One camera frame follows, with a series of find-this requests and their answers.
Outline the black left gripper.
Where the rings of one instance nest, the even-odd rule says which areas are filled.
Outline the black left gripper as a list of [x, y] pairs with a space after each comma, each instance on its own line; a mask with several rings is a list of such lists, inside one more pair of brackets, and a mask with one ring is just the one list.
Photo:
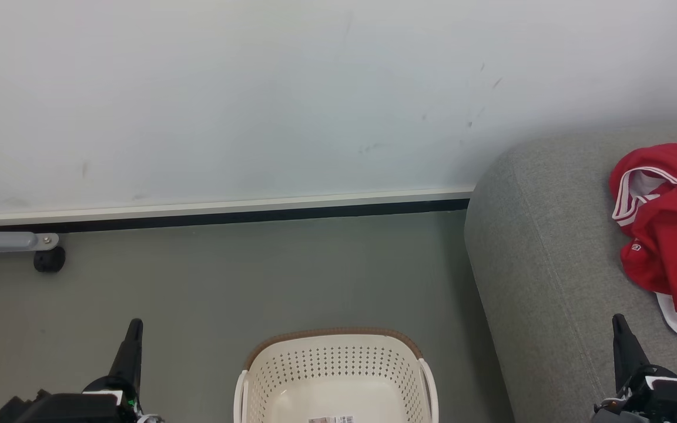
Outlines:
[[143, 321], [132, 319], [111, 365], [110, 377], [94, 380], [83, 389], [83, 395], [111, 396], [115, 405], [108, 407], [108, 417], [100, 423], [164, 423], [158, 414], [143, 412], [139, 391], [142, 382]]

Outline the white and black baseboard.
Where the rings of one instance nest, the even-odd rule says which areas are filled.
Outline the white and black baseboard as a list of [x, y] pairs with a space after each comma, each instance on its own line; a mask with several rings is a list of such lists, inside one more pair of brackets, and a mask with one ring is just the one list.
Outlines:
[[0, 231], [34, 230], [36, 232], [80, 233], [271, 220], [426, 213], [467, 208], [473, 192], [474, 187], [470, 185], [453, 189], [5, 213], [0, 214]]

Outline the black caster wheel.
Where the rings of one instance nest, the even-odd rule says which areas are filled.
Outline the black caster wheel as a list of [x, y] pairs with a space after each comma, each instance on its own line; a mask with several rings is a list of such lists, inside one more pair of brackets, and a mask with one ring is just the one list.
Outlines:
[[35, 270], [41, 273], [58, 273], [66, 262], [66, 251], [61, 246], [56, 246], [48, 251], [36, 251], [33, 265]]

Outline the grey metal stand leg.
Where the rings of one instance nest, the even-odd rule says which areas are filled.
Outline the grey metal stand leg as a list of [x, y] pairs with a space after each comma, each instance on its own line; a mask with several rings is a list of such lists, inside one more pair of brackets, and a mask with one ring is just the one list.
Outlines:
[[0, 232], [0, 253], [50, 251], [58, 244], [56, 233]]

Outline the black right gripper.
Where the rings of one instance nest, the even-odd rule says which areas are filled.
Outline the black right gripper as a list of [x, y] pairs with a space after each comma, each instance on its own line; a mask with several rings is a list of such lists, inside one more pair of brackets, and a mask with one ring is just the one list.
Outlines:
[[615, 397], [594, 405], [591, 423], [677, 423], [673, 412], [663, 411], [655, 384], [677, 383], [677, 375], [650, 365], [637, 337], [622, 314], [612, 317]]

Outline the cream perforated laundry basket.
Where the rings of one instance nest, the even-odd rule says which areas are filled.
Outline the cream perforated laundry basket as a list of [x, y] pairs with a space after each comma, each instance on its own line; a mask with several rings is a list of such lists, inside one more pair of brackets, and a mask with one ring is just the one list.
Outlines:
[[440, 423], [434, 375], [407, 335], [329, 328], [275, 335], [253, 349], [234, 389], [233, 423]]

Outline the grey fabric sofa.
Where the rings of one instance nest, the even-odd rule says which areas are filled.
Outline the grey fabric sofa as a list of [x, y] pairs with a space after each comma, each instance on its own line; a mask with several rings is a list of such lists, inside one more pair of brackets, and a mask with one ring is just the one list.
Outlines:
[[478, 181], [465, 243], [515, 423], [588, 423], [615, 393], [612, 316], [677, 374], [677, 334], [621, 267], [609, 176], [677, 123], [589, 129], [519, 143]]

